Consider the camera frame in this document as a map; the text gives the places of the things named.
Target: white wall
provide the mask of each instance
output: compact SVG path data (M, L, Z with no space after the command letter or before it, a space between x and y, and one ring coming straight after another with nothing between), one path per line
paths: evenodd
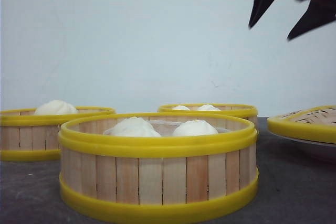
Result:
M308 2L2 0L1 109L53 99L156 111L243 103L260 116L336 103L335 24L291 42Z

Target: yellow plastic rim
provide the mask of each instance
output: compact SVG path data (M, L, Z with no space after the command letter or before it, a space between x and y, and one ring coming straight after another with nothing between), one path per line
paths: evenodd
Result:
M102 134L81 133L70 127L82 122L129 118L132 116L192 116L227 119L246 125L242 130L216 135L180 136L180 137L125 137ZM136 113L95 116L72 120L61 126L58 133L59 143L65 148L102 156L114 157L188 157L212 155L231 152L246 148L257 141L257 131L254 124L248 120L218 114L194 113L193 115L175 113Z
M5 110L1 111L1 126L42 126L63 124L73 119L85 118L96 115L115 114L115 110L105 107L77 106L78 110L102 110L98 112L67 114L67 115L5 115L5 113L33 111L33 109Z
M235 107L245 107L245 109L234 109L234 110L220 110L220 111L202 111L202 113L206 114L221 114L221 115L230 115L236 116L238 118L248 118L250 116L257 116L258 111L256 107L251 105L244 105L244 104L223 104L223 103L184 103L184 104L166 104L162 105L158 108L158 112L176 112L179 110L173 110L173 107L178 105L183 106L202 106L205 104L211 104L212 106L235 106ZM184 110L183 112L187 113L200 113L201 111L195 110Z
M268 130L270 132L273 132L281 136L336 144L336 127L335 126L322 125L322 124L298 123L298 122L290 121L290 119L295 118L299 115L303 115L305 113L312 112L315 110L323 110L329 107L331 106L315 107L315 108L291 115L284 119L280 118L281 115L268 118L267 119Z
M41 151L0 151L1 161L32 162L60 159L60 150Z
M132 205L98 200L71 190L59 176L62 200L73 210L103 221L124 224L183 224L218 218L247 205L257 194L258 175L245 188L208 201L173 205Z

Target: gray table surface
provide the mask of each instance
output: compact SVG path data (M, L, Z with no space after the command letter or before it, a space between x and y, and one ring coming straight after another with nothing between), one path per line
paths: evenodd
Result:
M335 224L336 165L311 159L292 141L271 135L265 118L259 125L256 198L232 214L202 223ZM1 162L0 223L106 223L62 202L59 169L59 161Z

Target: woven bamboo lid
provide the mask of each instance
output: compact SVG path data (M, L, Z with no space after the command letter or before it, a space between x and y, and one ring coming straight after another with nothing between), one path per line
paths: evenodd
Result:
M336 144L336 105L278 115L267 122L277 135Z

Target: bamboo steamer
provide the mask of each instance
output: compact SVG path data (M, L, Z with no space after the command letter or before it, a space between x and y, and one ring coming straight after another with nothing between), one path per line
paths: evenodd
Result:
M205 120L231 132L184 137L102 133L125 118ZM162 124L152 123L161 135ZM62 125L60 193L74 210L115 223L192 223L236 211L257 191L257 132L240 118L184 112L95 116Z
M204 104L210 104L220 110L212 111L198 111L197 109ZM206 113L206 114L220 114L220 115L230 115L237 118L243 118L254 123L255 127L258 127L258 111L256 107L245 104L224 104L224 103L187 103L187 104L167 104L162 105L158 108L158 112L178 112L181 110L173 110L174 107L178 105L186 106L190 111L185 111L189 113Z
M57 134L61 124L87 116L114 114L114 109L76 107L78 114L34 115L35 109L1 111L1 160L44 161L60 158Z

